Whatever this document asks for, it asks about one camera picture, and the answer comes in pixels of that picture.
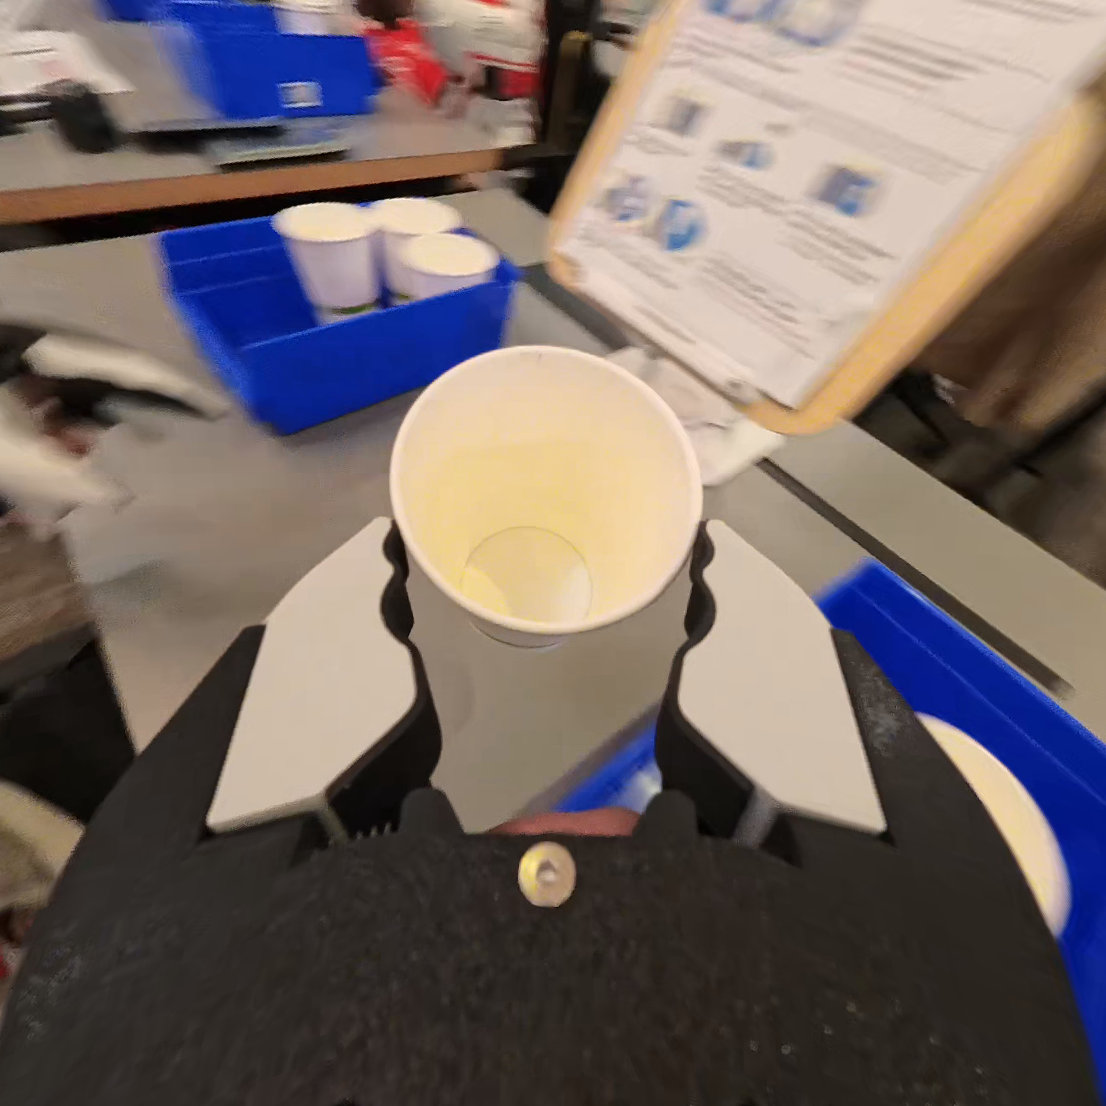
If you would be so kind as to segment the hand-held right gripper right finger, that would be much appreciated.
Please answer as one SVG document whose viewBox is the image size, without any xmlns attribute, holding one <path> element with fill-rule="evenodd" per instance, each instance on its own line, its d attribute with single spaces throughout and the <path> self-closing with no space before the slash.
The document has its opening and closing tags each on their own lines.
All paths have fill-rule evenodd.
<svg viewBox="0 0 1106 1106">
<path fill-rule="evenodd" d="M 766 846 L 801 824 L 882 843 L 887 816 L 818 603 L 719 520 L 700 526 L 690 578 L 656 724 L 667 799 L 707 840 Z"/>
</svg>

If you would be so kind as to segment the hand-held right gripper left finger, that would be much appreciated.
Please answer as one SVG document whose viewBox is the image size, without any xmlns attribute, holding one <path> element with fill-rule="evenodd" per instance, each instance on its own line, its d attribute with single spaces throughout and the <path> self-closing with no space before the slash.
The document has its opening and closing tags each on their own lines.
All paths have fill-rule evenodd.
<svg viewBox="0 0 1106 1106">
<path fill-rule="evenodd" d="M 398 528 L 375 518 L 265 621 L 206 824 L 229 834 L 314 818 L 333 839 L 398 829 L 430 785 L 442 730 L 410 638 Z"/>
</svg>

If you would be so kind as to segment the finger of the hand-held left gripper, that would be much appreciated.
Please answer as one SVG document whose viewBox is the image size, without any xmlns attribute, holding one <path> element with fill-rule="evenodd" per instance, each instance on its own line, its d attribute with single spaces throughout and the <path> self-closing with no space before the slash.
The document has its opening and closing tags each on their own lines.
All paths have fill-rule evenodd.
<svg viewBox="0 0 1106 1106">
<path fill-rule="evenodd" d="M 212 386 L 144 351 L 105 339 L 44 335 L 26 348 L 25 363 L 41 378 L 91 381 L 107 385 L 114 394 L 149 395 L 208 421 L 228 410 L 228 399 Z"/>
<path fill-rule="evenodd" d="M 1 421 L 2 504 L 33 527 L 51 529 L 78 508 L 120 508 L 131 492 L 90 462 L 97 433 L 35 414 Z"/>
</svg>

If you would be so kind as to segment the blue plastic bin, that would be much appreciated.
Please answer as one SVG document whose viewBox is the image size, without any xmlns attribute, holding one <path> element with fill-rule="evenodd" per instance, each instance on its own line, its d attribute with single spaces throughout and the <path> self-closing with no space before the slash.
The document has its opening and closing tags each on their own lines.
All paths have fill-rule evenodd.
<svg viewBox="0 0 1106 1106">
<path fill-rule="evenodd" d="M 270 218 L 155 236 L 164 296 L 197 355 L 255 422 L 288 436 L 421 389 L 503 346 L 519 269 L 320 323 Z"/>
<path fill-rule="evenodd" d="M 831 626 L 865 648 L 919 716 L 974 739 L 1013 773 L 1041 810 L 1068 879 L 1058 943 L 1104 1079 L 1104 745 L 882 563 L 862 563 L 817 603 Z"/>
<path fill-rule="evenodd" d="M 285 32 L 259 2 L 161 2 L 150 26 L 182 84 L 232 121 L 368 116 L 384 77 L 358 35 Z"/>
</svg>

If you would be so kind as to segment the green-banded white paper cup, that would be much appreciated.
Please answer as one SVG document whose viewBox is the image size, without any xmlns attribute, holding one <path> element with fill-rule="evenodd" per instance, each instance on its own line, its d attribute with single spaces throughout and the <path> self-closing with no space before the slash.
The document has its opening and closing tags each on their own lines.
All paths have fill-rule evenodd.
<svg viewBox="0 0 1106 1106">
<path fill-rule="evenodd" d="M 272 214 L 298 281 L 325 322 L 380 307 L 374 227 L 365 208 L 324 202 L 287 207 Z"/>
<path fill-rule="evenodd" d="M 486 241 L 459 232 L 413 237 L 398 257 L 401 295 L 416 301 L 487 284 L 503 259 Z"/>
<path fill-rule="evenodd" d="M 1042 808 L 1010 767 L 960 728 L 926 714 L 917 719 L 989 812 L 1050 933 L 1060 938 L 1072 913 L 1072 876 Z"/>
<path fill-rule="evenodd" d="M 667 399 L 607 358 L 540 345 L 429 385 L 401 424 L 389 492 L 408 558 L 481 633 L 529 650 L 656 601 L 703 503 Z"/>
<path fill-rule="evenodd" d="M 364 214 L 380 240 L 380 254 L 395 254 L 410 238 L 452 233 L 463 228 L 462 214 L 450 205 L 425 197 L 397 197 L 364 207 Z"/>
</svg>

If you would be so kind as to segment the stack of nested white cups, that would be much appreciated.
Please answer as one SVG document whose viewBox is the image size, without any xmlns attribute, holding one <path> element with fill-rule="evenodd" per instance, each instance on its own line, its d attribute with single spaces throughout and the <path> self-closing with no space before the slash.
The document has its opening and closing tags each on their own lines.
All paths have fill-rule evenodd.
<svg viewBox="0 0 1106 1106">
<path fill-rule="evenodd" d="M 348 7 L 341 1 L 271 1 L 278 29 L 294 37 L 335 37 L 348 33 Z"/>
</svg>

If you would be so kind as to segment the grey tray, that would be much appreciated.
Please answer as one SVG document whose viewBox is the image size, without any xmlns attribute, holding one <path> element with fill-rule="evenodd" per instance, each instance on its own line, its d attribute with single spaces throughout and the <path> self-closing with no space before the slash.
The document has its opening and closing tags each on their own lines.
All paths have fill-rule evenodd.
<svg viewBox="0 0 1106 1106">
<path fill-rule="evenodd" d="M 204 156 L 221 170 L 261 165 L 342 160 L 351 142 L 341 128 L 322 125 L 224 132 L 204 144 Z"/>
</svg>

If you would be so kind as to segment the beige cloth cover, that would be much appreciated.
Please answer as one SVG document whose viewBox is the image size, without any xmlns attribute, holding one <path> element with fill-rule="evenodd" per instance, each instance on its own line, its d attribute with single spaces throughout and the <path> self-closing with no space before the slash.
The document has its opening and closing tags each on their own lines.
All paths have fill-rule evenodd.
<svg viewBox="0 0 1106 1106">
<path fill-rule="evenodd" d="M 962 419 L 1038 436 L 1104 381 L 1104 212 L 1069 209 L 923 351 Z"/>
</svg>

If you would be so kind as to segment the black jacket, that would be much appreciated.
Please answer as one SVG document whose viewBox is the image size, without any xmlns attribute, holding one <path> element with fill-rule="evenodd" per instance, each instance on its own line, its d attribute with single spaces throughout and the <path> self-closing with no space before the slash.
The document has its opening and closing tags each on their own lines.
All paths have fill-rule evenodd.
<svg viewBox="0 0 1106 1106">
<path fill-rule="evenodd" d="M 601 106 L 611 80 L 597 63 L 599 1 L 546 1 L 538 69 L 537 139 L 575 154 Z"/>
</svg>

